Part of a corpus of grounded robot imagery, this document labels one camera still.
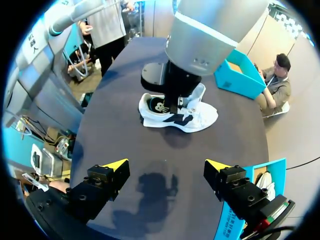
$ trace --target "cyan box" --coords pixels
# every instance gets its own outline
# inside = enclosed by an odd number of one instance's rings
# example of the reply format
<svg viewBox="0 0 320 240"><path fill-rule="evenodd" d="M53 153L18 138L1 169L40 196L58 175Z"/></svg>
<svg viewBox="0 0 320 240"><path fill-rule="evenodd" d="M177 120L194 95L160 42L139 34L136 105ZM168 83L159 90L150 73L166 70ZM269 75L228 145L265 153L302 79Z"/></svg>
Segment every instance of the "cyan box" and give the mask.
<svg viewBox="0 0 320 240"><path fill-rule="evenodd" d="M242 73L233 70L228 62L238 65ZM256 99L266 88L265 81L261 78L251 60L245 54L235 49L217 68L214 76L218 88L251 99Z"/></svg>
<svg viewBox="0 0 320 240"><path fill-rule="evenodd" d="M285 158L270 161L267 163L246 166L246 177L250 178L253 183L255 169L266 167L266 170L271 174L272 182L274 182L275 196L283 195L285 192L286 183L286 167L287 161ZM237 218L229 205L224 202L220 217L220 222L216 230L214 240L238 240L245 226L245 221Z"/></svg>

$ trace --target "table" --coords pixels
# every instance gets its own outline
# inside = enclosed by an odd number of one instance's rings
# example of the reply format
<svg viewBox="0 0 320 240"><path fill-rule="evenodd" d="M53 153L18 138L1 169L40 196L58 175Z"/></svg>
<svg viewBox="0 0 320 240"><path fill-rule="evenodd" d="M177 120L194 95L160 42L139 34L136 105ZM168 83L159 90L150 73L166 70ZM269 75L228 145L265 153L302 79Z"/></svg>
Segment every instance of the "table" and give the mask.
<svg viewBox="0 0 320 240"><path fill-rule="evenodd" d="M203 101L219 114L211 127L195 133L144 127L141 72L147 63L168 60L165 42L135 38L101 80L76 137L71 186L95 164L128 158L130 178L88 226L124 240L212 240L223 203L203 177L205 159L231 166L268 162L264 123L254 101L218 89L207 76Z"/></svg>

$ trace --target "white sneaker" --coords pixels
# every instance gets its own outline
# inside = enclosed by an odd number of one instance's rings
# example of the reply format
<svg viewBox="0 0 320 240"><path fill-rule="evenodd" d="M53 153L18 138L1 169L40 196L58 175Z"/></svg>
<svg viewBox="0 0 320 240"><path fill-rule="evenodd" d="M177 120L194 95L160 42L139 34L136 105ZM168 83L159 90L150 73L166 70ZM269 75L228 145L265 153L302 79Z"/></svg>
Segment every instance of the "white sneaker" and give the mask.
<svg viewBox="0 0 320 240"><path fill-rule="evenodd" d="M202 91L189 97L186 106L178 107L177 113L170 113L164 107L164 95L151 95L145 93L139 102L141 123L149 128L176 127L185 133L199 132L210 127L218 118L217 110L201 102Z"/></svg>

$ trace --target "man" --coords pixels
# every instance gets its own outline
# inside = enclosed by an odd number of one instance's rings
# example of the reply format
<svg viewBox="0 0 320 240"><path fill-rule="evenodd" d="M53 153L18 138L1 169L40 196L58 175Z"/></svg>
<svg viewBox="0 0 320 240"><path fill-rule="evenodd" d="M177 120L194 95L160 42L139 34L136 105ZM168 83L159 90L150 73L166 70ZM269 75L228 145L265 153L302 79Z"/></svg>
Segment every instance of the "man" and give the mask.
<svg viewBox="0 0 320 240"><path fill-rule="evenodd" d="M79 47L70 54L69 58L71 60L68 61L68 70L67 73L70 75L70 77L72 77L73 80L75 80L76 82L81 82L84 77L80 75L80 73L78 71L80 71L81 73L85 73L85 69L84 69L84 64L86 63L87 66L87 70L88 72L90 70L93 70L92 68L92 59L91 59L91 51L89 49L89 45L84 42L80 45L80 48L82 50L83 56L84 56L84 60L82 60L82 56L79 50Z"/></svg>
<svg viewBox="0 0 320 240"><path fill-rule="evenodd" d="M112 64L112 58L116 59L125 48L126 30L120 3L130 11L135 9L129 0L109 0L106 8L87 18L88 25L84 21L79 22L82 34L84 36L91 34L95 54L101 64L102 76Z"/></svg>
<svg viewBox="0 0 320 240"><path fill-rule="evenodd" d="M267 87L255 99L260 105L263 116L270 116L282 112L282 106L291 95L291 86L288 72L291 68L289 58L281 53L276 56L274 66L266 70L259 70Z"/></svg>

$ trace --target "cable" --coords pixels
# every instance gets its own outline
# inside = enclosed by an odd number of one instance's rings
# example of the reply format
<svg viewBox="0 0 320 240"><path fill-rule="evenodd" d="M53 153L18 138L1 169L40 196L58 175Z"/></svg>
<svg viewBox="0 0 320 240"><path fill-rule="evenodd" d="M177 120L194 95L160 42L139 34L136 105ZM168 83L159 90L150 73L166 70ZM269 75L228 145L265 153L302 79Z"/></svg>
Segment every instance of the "cable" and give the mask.
<svg viewBox="0 0 320 240"><path fill-rule="evenodd" d="M44 132L43 135L46 135L48 138L50 138L52 141L54 141L54 139L48 135L47 131L44 129L44 127L42 126L42 124L41 124L38 120L35 121L35 120L32 120L30 117L27 117L27 118L28 118L28 121L31 121L31 122L36 123L36 124L39 124L40 127L42 128L43 132Z"/></svg>
<svg viewBox="0 0 320 240"><path fill-rule="evenodd" d="M315 158L315 159L313 159L313 160L311 160L311 161L308 161L308 162L306 162L306 163L300 164L300 165L298 165L298 166L289 167L289 168L287 168L286 170L295 169L295 168L298 168L298 167L301 167L301 166L310 164L310 163L312 163L312 162L314 162L314 161L316 161L316 160L318 160L318 159L320 159L320 156L318 156L317 158Z"/></svg>
<svg viewBox="0 0 320 240"><path fill-rule="evenodd" d="M23 120L24 120L29 126L31 126L32 129L33 129L33 131L34 131L37 135L39 135L42 139L43 139L42 135L47 136L47 133L46 133L46 132L41 131L39 128L37 128L35 125L33 125L31 122L29 122L29 119L26 119L26 118L24 117ZM48 141L45 141L45 142L46 142L46 143L53 143L53 141L55 141L55 140L52 139L52 141L50 140L50 142L48 142Z"/></svg>
<svg viewBox="0 0 320 240"><path fill-rule="evenodd" d="M31 122L29 122L27 119L25 119L25 118L23 118L23 119L26 121L27 124L29 124L29 125L37 132L37 134L42 133L39 129L37 129L37 128L36 128ZM42 140L43 140L45 143L47 143L47 144L49 144L49 145L51 145L51 146L56 145L61 138L67 138L67 139L69 139L68 137L62 135L62 136L58 137L55 142L48 142L41 134L39 134L39 136L42 138Z"/></svg>
<svg viewBox="0 0 320 240"><path fill-rule="evenodd" d="M276 228L273 228L273 229L269 229L269 230L263 231L263 232L259 233L258 235L252 236L252 237L248 238L248 240L258 240L258 239L261 239L261 238L263 238L263 237L265 237L267 235L275 234L275 233L278 233L278 232L281 232L281 231L284 231L284 230L293 231L293 230L295 230L295 227L294 226L276 227Z"/></svg>

